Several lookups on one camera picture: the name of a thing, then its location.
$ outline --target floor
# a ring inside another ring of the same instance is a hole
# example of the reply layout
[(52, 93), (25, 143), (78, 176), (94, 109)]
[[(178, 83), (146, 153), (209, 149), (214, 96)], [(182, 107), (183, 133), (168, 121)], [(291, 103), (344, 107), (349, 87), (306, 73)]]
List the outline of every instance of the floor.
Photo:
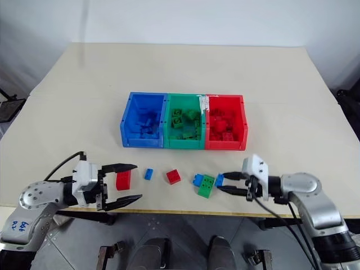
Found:
[(100, 246), (123, 240), (128, 245), (127, 252), (109, 259), (106, 269), (125, 270), (134, 251), (154, 237), (171, 239), (172, 268), (206, 269), (206, 251), (213, 235), (223, 236), (231, 243), (238, 269), (262, 269), (261, 265), (249, 266), (242, 257), (244, 250), (252, 248), (269, 249), (274, 270), (312, 269), (285, 228), (262, 231), (254, 220), (241, 217), (165, 214), (120, 214), (112, 226), (73, 219), (47, 235), (31, 269), (95, 269)]

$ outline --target black wire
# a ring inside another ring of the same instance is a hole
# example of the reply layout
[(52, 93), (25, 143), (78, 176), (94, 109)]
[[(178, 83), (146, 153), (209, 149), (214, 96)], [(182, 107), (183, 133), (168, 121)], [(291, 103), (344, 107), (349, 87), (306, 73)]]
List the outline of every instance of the black wire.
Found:
[(288, 228), (289, 231), (292, 233), (292, 235), (294, 235), (294, 237), (295, 237), (295, 239), (297, 240), (297, 242), (299, 243), (301, 249), (304, 251), (306, 257), (308, 258), (311, 266), (312, 266), (313, 268), (315, 268), (315, 269), (318, 269), (318, 268), (315, 267), (315, 265), (314, 265), (315, 262), (312, 262), (309, 254), (306, 252), (303, 243), (300, 241), (300, 238), (299, 238), (298, 235), (295, 233), (295, 231), (289, 226), (289, 224), (287, 223), (287, 221), (284, 220), (281, 216), (279, 216), (279, 215), (276, 214), (275, 212), (273, 212), (273, 211), (271, 211), (270, 209), (268, 209), (265, 205), (263, 205), (263, 204), (259, 201), (259, 199), (256, 197), (255, 192), (253, 192), (253, 198), (254, 198), (254, 200), (258, 203), (258, 205), (260, 205), (264, 210), (266, 210), (267, 212), (269, 212), (270, 214), (272, 214), (274, 217), (278, 218), (279, 220), (281, 220), (281, 221), (283, 222), (283, 224), (286, 226), (286, 228)]
[(44, 179), (44, 181), (49, 181), (50, 177), (52, 177), (52, 175), (59, 170), (65, 163), (67, 163), (70, 159), (73, 159), (76, 156), (85, 156), (85, 153), (83, 151), (79, 151), (77, 153), (75, 153), (74, 155), (69, 156), (67, 159), (65, 159), (62, 163), (60, 163), (58, 166), (55, 167), (54, 170), (52, 170), (48, 176), (46, 176), (46, 178)]
[(306, 243), (306, 246), (308, 247), (308, 249), (309, 249), (309, 251), (310, 251), (310, 255), (311, 255), (311, 257), (313, 258), (313, 261), (314, 261), (315, 266), (316, 266), (315, 269), (316, 269), (316, 270), (319, 270), (319, 266), (318, 266), (318, 264), (317, 264), (317, 260), (316, 260), (315, 254), (314, 254), (314, 252), (313, 252), (313, 249), (311, 248), (310, 243), (309, 243), (308, 239), (306, 238), (305, 233), (304, 233), (302, 227), (300, 226), (300, 222), (299, 222), (298, 218), (297, 218), (296, 215), (295, 215), (295, 212), (294, 212), (294, 210), (293, 210), (293, 207), (291, 206), (290, 203), (288, 203), (287, 205), (289, 206), (290, 211), (291, 211), (291, 213), (292, 213), (292, 216), (293, 216), (294, 219), (295, 219), (296, 225), (297, 225), (297, 227), (298, 227), (301, 235), (303, 236), (303, 239), (304, 239), (304, 241), (305, 241), (305, 243)]

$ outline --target white wall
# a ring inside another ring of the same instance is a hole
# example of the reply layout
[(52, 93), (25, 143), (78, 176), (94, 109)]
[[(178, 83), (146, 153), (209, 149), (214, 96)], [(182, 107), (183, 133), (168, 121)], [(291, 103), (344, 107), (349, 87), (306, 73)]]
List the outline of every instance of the white wall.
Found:
[(0, 0), (0, 22), (0, 69), (26, 93), (71, 41), (306, 46), (330, 88), (360, 70), (359, 0)]

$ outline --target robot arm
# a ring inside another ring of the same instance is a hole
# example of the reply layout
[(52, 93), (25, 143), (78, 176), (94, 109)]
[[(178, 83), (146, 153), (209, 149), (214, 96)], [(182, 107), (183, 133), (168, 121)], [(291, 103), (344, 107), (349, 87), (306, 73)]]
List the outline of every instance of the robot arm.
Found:
[(30, 269), (50, 228), (52, 217), (60, 209), (73, 205), (96, 203), (97, 210), (125, 207), (142, 195), (119, 198), (106, 203), (106, 173), (125, 172), (136, 168), (132, 164), (112, 164), (98, 168), (86, 161), (83, 153), (73, 175), (57, 182), (41, 181), (30, 184), (19, 197), (19, 205), (6, 220), (0, 243), (0, 269)]
[(263, 196), (265, 200), (272, 196), (278, 204), (293, 202), (314, 243), (323, 269), (360, 269), (360, 253), (349, 235), (348, 227), (315, 176), (295, 173), (269, 177), (267, 164), (256, 155), (244, 160), (241, 173), (225, 173), (224, 176), (246, 179), (248, 186), (247, 190), (232, 186), (218, 187), (227, 193), (246, 196), (249, 201), (255, 195)]

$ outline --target white table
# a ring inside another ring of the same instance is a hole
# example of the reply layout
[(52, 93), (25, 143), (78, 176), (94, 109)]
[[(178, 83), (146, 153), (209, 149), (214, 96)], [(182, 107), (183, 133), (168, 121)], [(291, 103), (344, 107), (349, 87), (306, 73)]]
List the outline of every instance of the white table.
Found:
[[(246, 151), (123, 148), (119, 122), (131, 91), (244, 95)], [(83, 150), (97, 164), (138, 165), (129, 191), (116, 191), (114, 175), (106, 178), (110, 200), (143, 194), (118, 211), (267, 216), (244, 197), (215, 188), (205, 199), (191, 184), (196, 173), (239, 170), (257, 153), (271, 175), (314, 174), (344, 217), (360, 217), (359, 146), (303, 48), (73, 43), (0, 141), (0, 204), (16, 205), (27, 184)], [(53, 179), (71, 175), (75, 163)], [(146, 168), (154, 169), (151, 181)], [(171, 186), (165, 174), (172, 169), (182, 180)]]

